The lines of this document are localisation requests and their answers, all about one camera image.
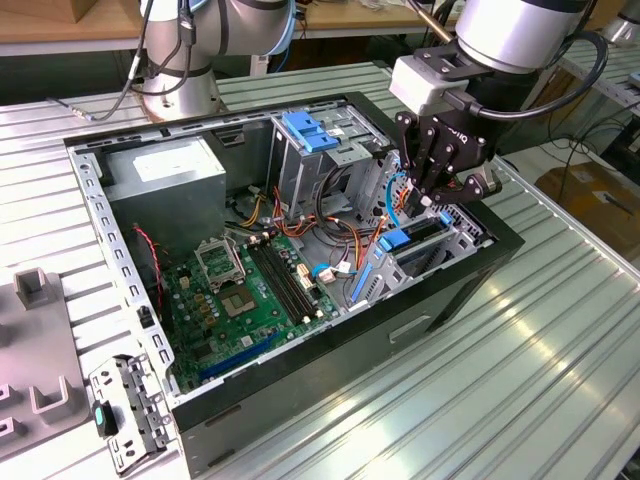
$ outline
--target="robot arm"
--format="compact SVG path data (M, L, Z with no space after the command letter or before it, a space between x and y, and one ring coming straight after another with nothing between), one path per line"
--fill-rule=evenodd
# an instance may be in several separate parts
M295 27L295 0L143 0L143 14L148 2L151 75L134 91L163 120L214 113L211 58L280 53Z
M593 32L569 35L578 22L586 23L594 6L592 0L468 0L456 25L457 39L447 43L441 36L444 46L397 60L390 90L410 109L396 115L402 168L413 186L410 202L426 197L440 204L465 203L500 190L487 162L506 122L561 108L604 70L606 42ZM518 111L538 70L577 39L594 43L599 54L583 85L549 105ZM442 102L454 109L426 115L428 107Z

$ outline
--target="black cable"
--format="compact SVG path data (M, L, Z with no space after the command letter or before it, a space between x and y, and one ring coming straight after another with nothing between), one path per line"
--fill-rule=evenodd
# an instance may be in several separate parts
M598 0L591 0L589 2L587 7L584 9L584 12L582 13L582 17L580 18L580 22L576 26L576 29L573 31L571 35L565 38L564 42L562 42L562 45L560 46L556 54L553 56L549 64L545 67L545 69L552 67L553 65L558 63L558 60L560 60L564 56L564 54L567 53L567 50L571 48L571 44L573 43L572 36L575 36L578 33L584 31L584 27L587 25L587 23L589 23L591 14L593 13L593 9L596 8L597 3L598 3Z
M632 103L631 105L628 105L624 108L621 108L620 110L615 111L614 113L612 113L611 115L603 118L602 120L600 120L599 122L595 123L594 125L592 125L579 139L578 141L576 141L573 145L573 147L571 148L571 153L569 154L569 158L567 158L565 167L564 167L564 172L562 173L562 182L560 184L560 192L558 193L558 198L556 203L558 205L561 205L562 202L562 196L564 194L564 189L567 183L567 177L569 174L569 166L571 165L571 159L573 158L573 155L576 153L576 150L578 148L578 145L580 145L588 136L589 133L592 130L595 130L597 127L601 126L602 124L606 123L607 121L613 119L613 117L619 115L620 113L626 111L626 110L630 110L634 107L637 107L638 105L640 105L640 102L636 102L636 103Z
M180 78L180 81L176 83L173 87L171 87L169 90L162 90L161 92L147 92L145 90L140 90L135 87L131 87L131 90L133 92L139 93L140 95L147 95L149 97L163 97L165 95L169 95L170 93L173 93L176 90L178 90L185 83L187 83L187 80L189 79L189 69L191 68L191 48L193 48L191 47L191 45L187 47L184 72L182 73L182 77Z
M182 2L182 7L178 11L178 30L178 37L180 38L180 42L185 43L187 46L185 53L185 67L184 72L182 73L182 78L180 78L178 83L176 83L169 90L163 90L161 92L147 92L144 90L139 90L135 87L131 87L132 91L140 95L147 95L149 97L164 97L165 95L169 95L170 93L175 92L187 82L187 80L189 79L189 70L191 69L191 49L196 43L196 26L193 22L193 12L191 12L191 5L188 0Z
M133 57L133 61L131 62L131 68L129 70L129 75L127 76L127 81L124 84L124 87L122 88L122 91L120 92L120 95L118 96L118 99L116 100L116 103L113 104L113 107L111 107L111 110L109 110L106 114L102 115L101 117L96 117L95 115L86 112L84 110L82 110L81 108L78 107L74 107L72 105L67 105L66 103L62 102L61 100L55 99L55 98L49 98L48 100L51 100L53 102L56 102L60 105L66 106L66 108L68 108L69 110L71 110L71 113L73 113L75 116L80 117L80 118L84 118L85 120L90 120L92 122L102 122L104 120L108 120L109 118L111 118L113 116L114 113L116 113L116 111L118 110L118 108L120 107L120 105L122 104L124 97L126 97L127 92L129 91L129 89L131 88L131 84L133 83L133 79L135 78L135 74L138 71L138 65L140 63L140 56L142 55L142 49L144 48L144 39L145 36L147 34L147 26L149 25L149 17L151 16L151 7L153 7L153 0L149 0L147 2L147 6L144 10L144 14L142 17L142 30L140 32L140 38L138 39L138 47L136 48L136 53Z
M582 18L580 19L580 23L578 23L578 26L576 27L574 33L578 33L584 30L584 27L587 26L587 23L589 23L589 20L591 19L591 14L596 8L597 3L598 0L591 0L589 2L589 5L587 6L587 8L585 8L584 13L582 14Z
M530 110L523 110L521 112L501 112L497 110L489 110L480 104L474 104L471 107L470 112L480 118L486 118L489 120L496 120L500 122L511 122L515 120L526 120L529 118L539 117L553 112L559 108L568 105L576 98L587 92L591 86L598 80L605 67L607 66L607 60L609 58L609 47L604 38L595 32L578 32L573 36L571 43L576 40L586 40L591 42L597 50L596 61L589 74L585 77L582 84L572 92L565 94L564 96L553 100L541 107L532 108Z

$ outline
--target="workbench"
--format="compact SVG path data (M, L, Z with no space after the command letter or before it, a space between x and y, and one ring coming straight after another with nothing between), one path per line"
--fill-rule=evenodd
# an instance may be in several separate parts
M402 105L373 64L220 82L231 109L350 90ZM117 94L70 99L107 110ZM123 321L62 139L143 125L129 96L106 124L58 106L0 107L0 279L62 276L85 378L140 353ZM455 319L203 478L603 478L640 445L640 276L499 159L486 204L526 243ZM117 478L92 422L0 464L1 478ZM186 478L171 450L138 479Z
M0 56L134 49L142 19L136 0L98 0L76 24L0 12ZM388 6L373 11L358 0L315 3L307 10L306 29L296 22L295 39L424 33L412 10Z

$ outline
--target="wire bundle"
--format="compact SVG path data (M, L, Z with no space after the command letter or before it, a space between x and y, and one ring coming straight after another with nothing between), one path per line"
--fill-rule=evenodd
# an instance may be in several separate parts
M156 283L158 284L158 312L162 308L162 275L160 273L160 262L158 262L158 254L156 252L156 243L151 240L151 237L147 235L144 230L142 230L137 225L134 225L133 230L140 235L147 245L149 246L149 250L151 251L151 256L153 257L153 268L156 271Z

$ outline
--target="aluminum extrusion table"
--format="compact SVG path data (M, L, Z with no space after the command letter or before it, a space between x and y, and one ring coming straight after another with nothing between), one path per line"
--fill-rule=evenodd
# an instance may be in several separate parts
M558 61L558 66L584 80L595 61L595 47L589 43L577 43ZM638 104L630 111L640 115L640 89L627 81L635 72L640 72L640 45L629 48L610 46L607 67L593 88L621 107Z
M401 108L372 64L220 82L231 109L360 90ZM104 111L115 94L72 99ZM46 103L0 108L0 280L58 272L85 377L138 353L61 139L105 125ZM205 478L607 478L640 445L637 272L498 161L486 203L525 240L454 321ZM88 422L0 464L2 478L117 478ZM135 479L186 478L176 450Z

